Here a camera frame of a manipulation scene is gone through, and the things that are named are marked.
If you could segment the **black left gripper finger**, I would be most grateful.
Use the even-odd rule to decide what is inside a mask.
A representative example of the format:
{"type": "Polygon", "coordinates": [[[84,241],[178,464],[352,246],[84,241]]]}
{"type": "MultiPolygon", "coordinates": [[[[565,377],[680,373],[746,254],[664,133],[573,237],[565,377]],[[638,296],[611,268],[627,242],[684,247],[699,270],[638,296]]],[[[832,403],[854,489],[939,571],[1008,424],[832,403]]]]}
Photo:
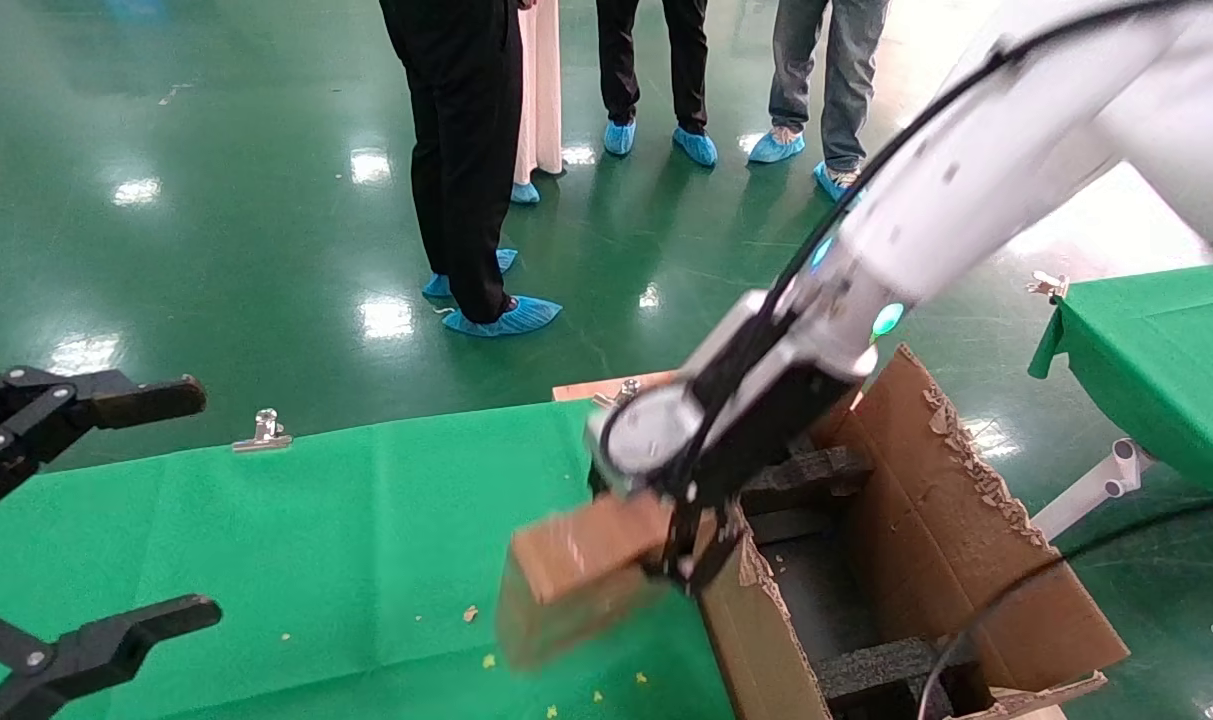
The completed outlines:
{"type": "Polygon", "coordinates": [[[53,719],[72,702],[131,682],[159,642],[222,621],[213,598],[186,594],[93,621],[44,642],[0,618],[0,719],[53,719]]]}
{"type": "Polygon", "coordinates": [[[56,375],[13,366],[0,373],[0,502],[90,430],[203,413],[207,393],[190,375],[138,384],[120,370],[56,375]]]}

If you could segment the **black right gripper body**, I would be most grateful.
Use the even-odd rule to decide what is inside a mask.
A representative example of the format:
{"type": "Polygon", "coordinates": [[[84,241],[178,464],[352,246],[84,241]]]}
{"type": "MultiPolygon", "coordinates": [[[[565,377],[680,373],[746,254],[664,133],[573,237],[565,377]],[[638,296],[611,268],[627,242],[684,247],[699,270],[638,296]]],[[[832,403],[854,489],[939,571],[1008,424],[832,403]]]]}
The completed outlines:
{"type": "Polygon", "coordinates": [[[816,365],[792,365],[757,393],[730,421],[719,418],[705,442],[682,497],[697,505],[721,505],[784,448],[811,428],[856,387],[816,365]]]}

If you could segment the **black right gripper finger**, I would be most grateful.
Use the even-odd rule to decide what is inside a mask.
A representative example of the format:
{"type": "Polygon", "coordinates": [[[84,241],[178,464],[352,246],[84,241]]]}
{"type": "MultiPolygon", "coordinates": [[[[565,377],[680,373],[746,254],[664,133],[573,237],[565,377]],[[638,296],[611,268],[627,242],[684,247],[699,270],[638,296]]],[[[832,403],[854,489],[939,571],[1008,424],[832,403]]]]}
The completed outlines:
{"type": "Polygon", "coordinates": [[[697,509],[678,503],[661,550],[661,575],[687,596],[714,581],[742,541],[742,518],[735,503],[697,509]]]}

